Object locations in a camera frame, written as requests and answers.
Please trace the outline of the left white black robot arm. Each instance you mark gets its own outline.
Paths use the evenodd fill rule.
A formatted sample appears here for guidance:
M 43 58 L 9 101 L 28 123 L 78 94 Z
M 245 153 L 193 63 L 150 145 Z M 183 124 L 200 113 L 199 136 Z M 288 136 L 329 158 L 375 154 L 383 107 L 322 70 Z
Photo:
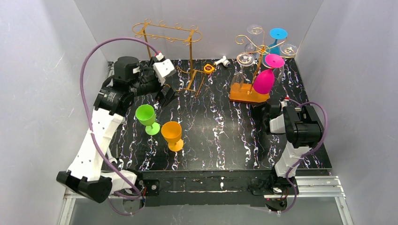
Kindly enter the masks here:
M 103 82 L 96 97 L 90 126 L 77 156 L 66 171 L 58 172 L 57 182 L 97 203 L 104 202 L 114 192 L 131 189 L 137 179 L 133 170 L 101 170 L 103 163 L 111 165 L 110 142 L 125 122 L 136 97 L 156 93 L 160 106 L 167 106 L 176 98 L 172 89 L 166 94 L 162 92 L 166 79 L 175 73 L 171 60 L 159 55 L 152 57 L 147 65 L 131 56 L 118 58 L 114 75 Z

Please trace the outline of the orange plastic wine glass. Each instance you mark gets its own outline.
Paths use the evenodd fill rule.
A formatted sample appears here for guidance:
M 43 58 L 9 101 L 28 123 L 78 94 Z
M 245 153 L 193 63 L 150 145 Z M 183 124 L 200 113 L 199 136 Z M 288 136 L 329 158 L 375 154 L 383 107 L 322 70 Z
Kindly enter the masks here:
M 182 127 L 176 121 L 169 121 L 161 127 L 161 135 L 168 144 L 168 148 L 173 152 L 180 151 L 183 146 Z

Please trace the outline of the gold rectangular rack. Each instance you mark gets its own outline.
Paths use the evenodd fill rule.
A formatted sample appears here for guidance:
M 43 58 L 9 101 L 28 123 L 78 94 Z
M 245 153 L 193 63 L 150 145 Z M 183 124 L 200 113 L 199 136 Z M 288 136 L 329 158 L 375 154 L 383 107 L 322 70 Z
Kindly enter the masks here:
M 188 83 L 177 91 L 191 91 L 196 95 L 198 94 L 198 91 L 195 90 L 194 81 L 199 70 L 194 66 L 192 46 L 200 41 L 203 35 L 197 25 L 184 26 L 179 22 L 168 24 L 164 20 L 153 22 L 151 19 L 145 19 L 144 22 L 133 25 L 131 30 L 134 37 L 142 38 L 147 43 L 158 44 L 161 42 L 163 46 L 159 47 L 158 50 L 168 59 L 188 59 L 190 67 L 186 71 L 183 71 L 181 66 L 177 66 L 178 72 L 188 77 Z

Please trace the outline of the magenta plastic wine glass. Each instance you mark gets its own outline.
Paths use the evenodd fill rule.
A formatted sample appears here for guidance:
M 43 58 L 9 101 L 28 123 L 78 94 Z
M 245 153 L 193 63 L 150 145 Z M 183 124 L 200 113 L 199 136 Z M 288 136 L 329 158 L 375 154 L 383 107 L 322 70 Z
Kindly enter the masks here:
M 284 60 L 277 54 L 267 54 L 265 63 L 269 68 L 260 72 L 253 84 L 254 90 L 259 94 L 268 94 L 271 91 L 275 82 L 273 69 L 282 67 Z

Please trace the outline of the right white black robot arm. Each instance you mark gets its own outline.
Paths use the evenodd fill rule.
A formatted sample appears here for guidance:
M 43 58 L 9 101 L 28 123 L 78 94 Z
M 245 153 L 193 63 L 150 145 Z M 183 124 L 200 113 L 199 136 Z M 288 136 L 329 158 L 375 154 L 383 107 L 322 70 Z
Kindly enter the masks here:
M 325 128 L 311 104 L 289 106 L 288 100 L 269 99 L 252 106 L 268 134 L 285 134 L 287 143 L 274 165 L 277 177 L 292 178 L 305 154 L 322 144 Z

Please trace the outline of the green plastic wine glass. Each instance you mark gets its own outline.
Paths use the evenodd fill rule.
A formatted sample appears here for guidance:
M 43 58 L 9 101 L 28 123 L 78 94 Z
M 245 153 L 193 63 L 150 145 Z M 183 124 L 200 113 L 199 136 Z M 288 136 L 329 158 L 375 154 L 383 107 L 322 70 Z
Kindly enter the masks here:
M 145 126 L 145 132 L 148 135 L 156 135 L 160 131 L 161 127 L 156 122 L 156 113 L 152 105 L 139 106 L 136 109 L 135 116 Z

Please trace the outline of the blue plastic wine glass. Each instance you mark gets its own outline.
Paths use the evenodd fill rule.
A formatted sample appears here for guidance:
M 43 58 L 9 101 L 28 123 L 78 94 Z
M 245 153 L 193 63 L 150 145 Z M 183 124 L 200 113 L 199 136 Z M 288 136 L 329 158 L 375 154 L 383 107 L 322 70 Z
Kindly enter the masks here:
M 265 62 L 265 57 L 268 54 L 276 54 L 281 56 L 280 45 L 288 36 L 288 32 L 282 28 L 273 28 L 270 30 L 269 34 L 274 39 L 274 41 L 265 48 L 265 54 L 262 56 L 262 63 L 265 66 L 268 66 L 268 64 Z

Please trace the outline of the clear wine glass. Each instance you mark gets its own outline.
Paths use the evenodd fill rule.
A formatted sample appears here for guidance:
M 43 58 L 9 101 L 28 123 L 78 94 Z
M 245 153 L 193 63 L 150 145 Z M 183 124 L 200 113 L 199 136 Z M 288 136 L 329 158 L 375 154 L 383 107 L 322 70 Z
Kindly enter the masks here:
M 258 53 L 255 51 L 257 51 L 256 46 L 262 44 L 263 28 L 260 25 L 252 24 L 247 27 L 247 32 L 248 34 L 246 36 L 251 40 L 251 42 L 247 42 L 247 44 L 244 46 L 244 50 L 247 53 L 251 52 L 251 55 L 254 57 L 254 59 L 257 59 Z
M 274 86 L 278 86 L 284 78 L 284 67 L 288 58 L 294 58 L 298 52 L 298 47 L 293 44 L 284 43 L 277 47 L 278 55 L 283 58 L 283 65 L 273 70 L 275 76 Z
M 234 92 L 239 92 L 242 89 L 245 81 L 244 68 L 254 64 L 254 56 L 247 52 L 240 53 L 237 56 L 237 62 L 240 65 L 240 70 L 234 74 L 230 87 L 230 90 Z

